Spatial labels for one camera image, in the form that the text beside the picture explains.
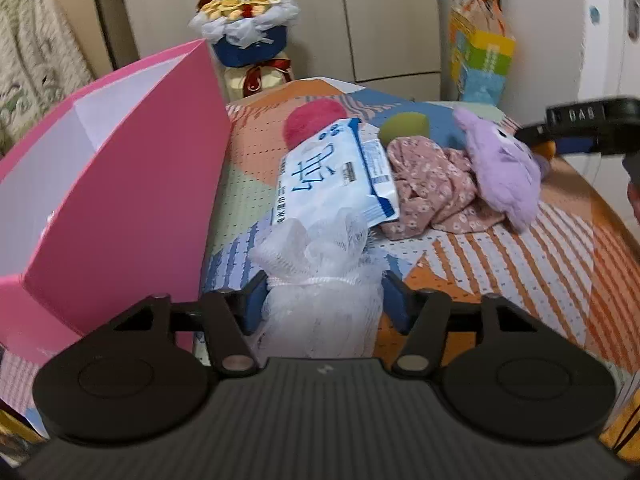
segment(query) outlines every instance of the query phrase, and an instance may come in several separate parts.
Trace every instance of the pink box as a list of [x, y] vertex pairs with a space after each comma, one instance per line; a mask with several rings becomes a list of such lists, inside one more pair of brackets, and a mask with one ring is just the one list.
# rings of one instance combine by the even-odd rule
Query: pink box
[[49, 113], [0, 160], [0, 344], [42, 364], [148, 294], [196, 300], [229, 134], [204, 41]]

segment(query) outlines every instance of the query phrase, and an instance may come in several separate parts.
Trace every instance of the white wardrobe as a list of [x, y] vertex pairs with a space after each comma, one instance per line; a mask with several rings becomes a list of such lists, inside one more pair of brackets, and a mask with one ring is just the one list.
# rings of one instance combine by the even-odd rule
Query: white wardrobe
[[[198, 0], [125, 0], [141, 56], [194, 38]], [[327, 76], [416, 101], [440, 98], [437, 0], [296, 0], [287, 53], [297, 78]]]

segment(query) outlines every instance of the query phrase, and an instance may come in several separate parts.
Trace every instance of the plush toy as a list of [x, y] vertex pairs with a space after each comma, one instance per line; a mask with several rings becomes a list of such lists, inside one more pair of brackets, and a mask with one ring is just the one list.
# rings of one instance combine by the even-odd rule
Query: plush toy
[[401, 112], [389, 117], [378, 132], [380, 143], [386, 148], [396, 137], [429, 137], [429, 119], [418, 112]]
[[531, 150], [466, 108], [453, 115], [465, 132], [480, 195], [505, 213], [516, 231], [525, 231], [538, 215], [540, 198], [540, 167]]
[[316, 99], [296, 108], [284, 123], [282, 137], [284, 143], [293, 150], [303, 140], [307, 140], [338, 119], [346, 119], [347, 111], [333, 99]]

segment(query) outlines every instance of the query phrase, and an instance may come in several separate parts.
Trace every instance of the bed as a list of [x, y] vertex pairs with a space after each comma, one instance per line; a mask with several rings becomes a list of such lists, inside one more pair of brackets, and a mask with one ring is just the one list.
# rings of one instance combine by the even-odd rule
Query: bed
[[[358, 85], [316, 78], [290, 83], [232, 103], [232, 134], [211, 218], [203, 290], [241, 288], [259, 270], [248, 251], [268, 232], [276, 170], [286, 152], [282, 122], [310, 100], [340, 101], [350, 116], [380, 126], [390, 115], [420, 111], [430, 127], [450, 128], [450, 108], [466, 105], [479, 116], [517, 125], [495, 107], [412, 103]], [[611, 445], [640, 404], [640, 248], [620, 219], [564, 160], [556, 158], [543, 182], [540, 214], [521, 235], [498, 224], [484, 233], [430, 230], [421, 238], [391, 242], [372, 230], [367, 250], [382, 258], [411, 288], [436, 288], [455, 300], [479, 301], [498, 292], [599, 359], [612, 373], [618, 398], [602, 440]], [[374, 355], [389, 364], [401, 348], [383, 316]], [[468, 336], [447, 341], [446, 355], [472, 346]], [[196, 342], [196, 355], [202, 348]], [[36, 367], [5, 353], [0, 397], [33, 415], [30, 395]], [[623, 456], [640, 460], [640, 438]]]

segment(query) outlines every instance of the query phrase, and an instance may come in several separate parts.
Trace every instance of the pink floral fabric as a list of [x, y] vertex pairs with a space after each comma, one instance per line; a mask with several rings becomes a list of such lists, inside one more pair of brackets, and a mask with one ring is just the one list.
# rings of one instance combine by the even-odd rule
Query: pink floral fabric
[[450, 233], [485, 231], [504, 220], [478, 197], [471, 161], [426, 137], [398, 137], [386, 154], [400, 199], [400, 218], [380, 225], [390, 240], [417, 237], [431, 225]]

